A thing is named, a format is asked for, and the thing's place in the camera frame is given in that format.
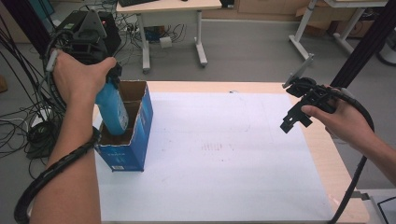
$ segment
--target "desk leg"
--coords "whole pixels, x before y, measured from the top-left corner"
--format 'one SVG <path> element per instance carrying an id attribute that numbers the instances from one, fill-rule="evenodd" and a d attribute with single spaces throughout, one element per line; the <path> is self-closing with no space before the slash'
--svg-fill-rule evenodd
<path id="1" fill-rule="evenodd" d="M 298 27 L 296 35 L 289 35 L 289 39 L 291 43 L 297 48 L 298 51 L 303 55 L 305 59 L 309 58 L 308 52 L 305 50 L 303 45 L 300 44 L 300 39 L 303 36 L 303 32 L 305 30 L 306 25 L 308 24 L 309 18 L 311 17 L 312 12 L 314 11 L 315 4 L 318 0 L 311 0 L 306 9 L 303 18 L 301 19 L 300 26 Z"/>
<path id="2" fill-rule="evenodd" d="M 347 43 L 346 39 L 349 33 L 352 31 L 353 27 L 355 26 L 356 22 L 358 22 L 359 18 L 361 17 L 361 14 L 363 14 L 364 9 L 365 8 L 360 7 L 356 10 L 355 14 L 347 23 L 346 29 L 343 31 L 343 33 L 341 33 L 341 35 L 337 33 L 333 34 L 337 43 L 340 44 L 342 47 L 344 47 L 344 49 L 346 49 L 346 51 L 349 54 L 352 53 L 353 48 Z"/>
<path id="3" fill-rule="evenodd" d="M 198 51 L 199 61 L 203 67 L 207 65 L 207 59 L 204 52 L 204 47 L 201 42 L 201 29 L 202 29 L 202 11 L 197 11 L 197 36 L 195 37 L 195 46 Z"/>
<path id="4" fill-rule="evenodd" d="M 137 14 L 136 17 L 139 22 L 140 36 L 142 38 L 143 73 L 146 74 L 149 71 L 149 42 L 146 40 L 142 15 Z"/>

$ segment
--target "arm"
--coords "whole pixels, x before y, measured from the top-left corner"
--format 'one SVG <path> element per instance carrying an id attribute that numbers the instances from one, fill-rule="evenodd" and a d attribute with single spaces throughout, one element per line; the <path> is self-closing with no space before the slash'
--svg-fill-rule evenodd
<path id="1" fill-rule="evenodd" d="M 114 58 L 108 58 L 96 65 L 83 65 L 59 51 L 54 79 L 67 109 L 48 166 L 91 139 L 95 96 L 103 88 L 106 74 L 115 63 Z M 30 221 L 100 223 L 99 189 L 93 150 L 89 150 L 40 190 L 35 197 Z"/>
<path id="2" fill-rule="evenodd" d="M 336 111 L 333 114 L 312 105 L 303 106 L 302 111 L 320 120 L 331 133 L 371 160 L 396 186 L 396 150 L 371 130 L 363 115 L 352 105 L 336 100 L 335 106 Z"/>

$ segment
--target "spray bottle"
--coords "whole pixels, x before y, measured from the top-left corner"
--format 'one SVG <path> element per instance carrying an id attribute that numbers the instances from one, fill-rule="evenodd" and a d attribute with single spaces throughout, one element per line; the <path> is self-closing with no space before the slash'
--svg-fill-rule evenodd
<path id="1" fill-rule="evenodd" d="M 120 80 L 117 75 L 111 75 L 112 70 L 107 75 L 105 86 L 96 95 L 95 103 L 108 131 L 112 135 L 120 135 L 125 133 L 129 118 L 118 90 Z"/>

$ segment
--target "table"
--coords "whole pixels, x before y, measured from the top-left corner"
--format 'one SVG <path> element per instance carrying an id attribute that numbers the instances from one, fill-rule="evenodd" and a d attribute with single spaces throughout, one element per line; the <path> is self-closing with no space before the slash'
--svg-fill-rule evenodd
<path id="1" fill-rule="evenodd" d="M 119 13 L 136 13 L 142 37 L 143 73 L 150 69 L 149 42 L 146 39 L 143 27 L 159 26 L 175 23 L 197 23 L 197 36 L 195 46 L 198 51 L 200 63 L 207 65 L 204 47 L 201 42 L 202 10 L 216 9 L 221 7 L 219 0 L 159 0 L 141 5 L 121 7 L 117 4 Z"/>
<path id="2" fill-rule="evenodd" d="M 157 82 L 148 83 L 150 92 L 240 92 L 240 93 L 285 93 L 281 83 L 257 82 Z M 350 176 L 342 162 L 332 139 L 323 125 L 314 121 L 309 128 L 303 128 L 306 143 L 309 147 L 320 180 L 326 190 L 332 210 L 338 207 Z M 342 223 L 365 223 L 369 219 L 367 210 L 360 199 L 351 199 L 344 214 L 339 219 Z"/>
<path id="3" fill-rule="evenodd" d="M 300 51 L 305 59 L 309 57 L 309 53 L 305 50 L 303 45 L 300 43 L 301 37 L 303 35 L 304 29 L 309 22 L 312 12 L 315 9 L 315 5 L 318 0 L 311 0 L 308 5 L 308 8 L 303 15 L 303 18 L 300 22 L 300 26 L 295 35 L 290 35 L 289 39 L 291 43 Z M 350 54 L 353 51 L 353 48 L 346 42 L 347 36 L 352 31 L 354 25 L 363 14 L 364 9 L 367 7 L 383 7 L 388 1 L 387 0 L 325 0 L 327 4 L 331 7 L 357 7 L 355 14 L 349 20 L 346 29 L 341 34 L 333 34 L 335 40 L 338 44 L 340 44 L 346 51 Z"/>

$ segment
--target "forearm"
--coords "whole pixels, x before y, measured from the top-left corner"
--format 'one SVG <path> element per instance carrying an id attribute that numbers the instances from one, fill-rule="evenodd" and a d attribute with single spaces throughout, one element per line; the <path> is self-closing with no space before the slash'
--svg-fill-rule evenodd
<path id="1" fill-rule="evenodd" d="M 365 146 L 354 147 L 369 160 L 396 186 L 396 150 L 379 137 L 371 139 Z"/>
<path id="2" fill-rule="evenodd" d="M 58 161 L 92 137 L 93 102 L 73 101 L 67 106 L 64 122 L 49 165 Z M 31 223 L 99 223 L 99 190 L 94 152 L 67 167 L 52 179 L 35 198 Z"/>

